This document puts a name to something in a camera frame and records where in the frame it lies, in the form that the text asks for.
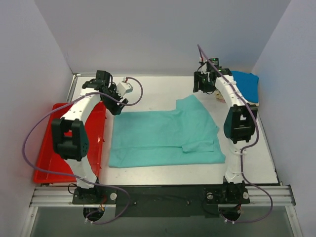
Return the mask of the teal t shirt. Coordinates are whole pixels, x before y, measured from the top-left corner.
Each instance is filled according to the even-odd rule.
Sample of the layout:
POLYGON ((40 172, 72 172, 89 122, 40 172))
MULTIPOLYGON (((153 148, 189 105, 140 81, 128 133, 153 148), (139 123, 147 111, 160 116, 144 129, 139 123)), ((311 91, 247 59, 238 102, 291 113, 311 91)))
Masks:
POLYGON ((221 164, 219 127, 194 95, 170 111, 125 112, 114 119, 109 167, 221 164))

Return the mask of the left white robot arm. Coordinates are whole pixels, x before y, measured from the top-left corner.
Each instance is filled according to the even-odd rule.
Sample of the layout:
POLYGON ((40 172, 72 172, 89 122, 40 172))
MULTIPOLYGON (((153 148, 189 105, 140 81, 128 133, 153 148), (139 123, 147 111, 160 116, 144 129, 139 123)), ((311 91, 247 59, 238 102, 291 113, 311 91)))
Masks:
POLYGON ((54 152, 65 160, 72 173, 77 176, 78 196, 84 196, 89 203, 97 203, 102 192, 94 185, 99 181, 88 161, 89 140, 84 125, 100 101, 112 115, 119 115, 124 108, 123 104, 128 103, 123 96, 132 90, 128 79, 124 78, 115 84, 110 73, 98 70, 96 78, 82 85, 79 97, 83 98, 73 103, 61 118, 52 121, 54 152))

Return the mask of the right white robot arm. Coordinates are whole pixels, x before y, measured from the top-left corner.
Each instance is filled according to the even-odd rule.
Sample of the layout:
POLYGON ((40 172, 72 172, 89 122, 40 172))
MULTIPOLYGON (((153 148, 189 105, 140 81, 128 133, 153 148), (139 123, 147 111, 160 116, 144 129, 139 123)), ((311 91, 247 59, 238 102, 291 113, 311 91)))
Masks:
POLYGON ((228 106, 223 125, 225 137, 229 140, 230 154, 226 158, 227 170, 224 182, 239 185, 244 183, 243 156, 246 143, 251 136, 259 134, 257 125, 257 106, 251 105, 237 87, 232 72, 219 66, 218 58, 199 59, 199 67, 194 72, 193 92, 210 94, 219 92, 228 106))

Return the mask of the folded beige t shirt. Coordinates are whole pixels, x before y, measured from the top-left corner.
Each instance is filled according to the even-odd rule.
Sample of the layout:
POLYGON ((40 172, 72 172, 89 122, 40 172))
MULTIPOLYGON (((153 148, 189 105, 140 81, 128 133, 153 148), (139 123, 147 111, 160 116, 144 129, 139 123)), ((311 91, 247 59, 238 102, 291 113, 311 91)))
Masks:
MULTIPOLYGON (((226 101, 224 100, 224 97, 222 96, 222 94, 221 94, 218 90, 215 91, 215 98, 216 98, 218 101, 222 102, 222 103, 225 103, 225 102, 226 102, 226 101)), ((250 105, 259 106, 259 103, 249 102, 249 104, 250 104, 250 105)))

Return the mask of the folded blue t shirt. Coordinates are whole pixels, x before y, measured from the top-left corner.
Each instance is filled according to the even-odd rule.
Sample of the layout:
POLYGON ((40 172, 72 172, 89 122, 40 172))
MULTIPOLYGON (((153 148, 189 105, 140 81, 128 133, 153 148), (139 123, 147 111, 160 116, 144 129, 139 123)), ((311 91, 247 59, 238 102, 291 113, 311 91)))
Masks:
POLYGON ((258 82, 259 78, 252 73, 232 71, 239 91, 251 103, 259 103, 258 82))

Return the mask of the red plastic bin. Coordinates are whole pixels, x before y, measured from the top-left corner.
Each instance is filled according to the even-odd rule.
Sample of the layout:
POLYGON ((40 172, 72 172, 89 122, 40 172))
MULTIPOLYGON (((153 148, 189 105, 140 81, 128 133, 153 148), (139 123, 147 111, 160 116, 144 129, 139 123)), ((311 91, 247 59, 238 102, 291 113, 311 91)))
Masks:
MULTIPOLYGON (((54 112, 49 117, 46 132, 42 141, 36 166, 49 171, 57 171, 71 174, 68 164, 53 150, 51 123, 53 119, 60 118, 70 107, 54 112)), ((89 115, 85 129, 89 140, 88 161, 95 175, 99 175, 101 169, 101 154, 103 146, 104 125, 106 121, 106 107, 103 103, 98 103, 89 115)), ((70 183, 75 182, 74 177, 51 174, 36 170, 33 176, 35 183, 70 183)))

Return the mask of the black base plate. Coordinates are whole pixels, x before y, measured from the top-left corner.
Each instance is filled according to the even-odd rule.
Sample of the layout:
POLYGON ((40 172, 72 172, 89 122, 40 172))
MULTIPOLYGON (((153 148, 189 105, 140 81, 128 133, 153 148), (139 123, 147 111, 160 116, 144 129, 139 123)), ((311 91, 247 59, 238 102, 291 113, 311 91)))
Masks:
POLYGON ((114 217, 218 217, 220 212, 236 214, 250 203, 244 183, 219 185, 160 185, 76 187, 72 203, 83 205, 89 220, 102 220, 109 209, 114 217))

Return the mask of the aluminium frame rail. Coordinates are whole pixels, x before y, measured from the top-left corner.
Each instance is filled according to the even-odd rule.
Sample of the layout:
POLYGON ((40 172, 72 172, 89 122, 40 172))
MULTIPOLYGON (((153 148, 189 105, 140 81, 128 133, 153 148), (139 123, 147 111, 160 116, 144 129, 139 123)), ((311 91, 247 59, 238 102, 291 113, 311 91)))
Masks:
MULTIPOLYGON (((268 195, 263 191, 248 187, 250 204, 253 206, 269 206, 268 195)), ((290 186, 264 186, 263 189, 273 199, 273 206, 295 206, 296 201, 290 186)), ((74 187, 68 186, 37 186, 33 192, 30 207, 71 207, 74 187)))

